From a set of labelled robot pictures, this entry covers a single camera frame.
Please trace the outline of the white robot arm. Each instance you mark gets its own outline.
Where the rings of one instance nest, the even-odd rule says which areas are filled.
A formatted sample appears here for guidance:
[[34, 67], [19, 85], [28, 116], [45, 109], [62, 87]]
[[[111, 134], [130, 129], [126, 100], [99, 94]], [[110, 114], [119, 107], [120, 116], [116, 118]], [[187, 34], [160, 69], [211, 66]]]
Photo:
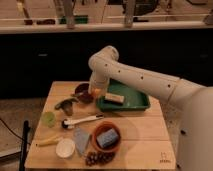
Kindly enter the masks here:
[[106, 89], [112, 78], [182, 111], [177, 171], [213, 171], [213, 86], [122, 64], [113, 46], [93, 54], [89, 91]]

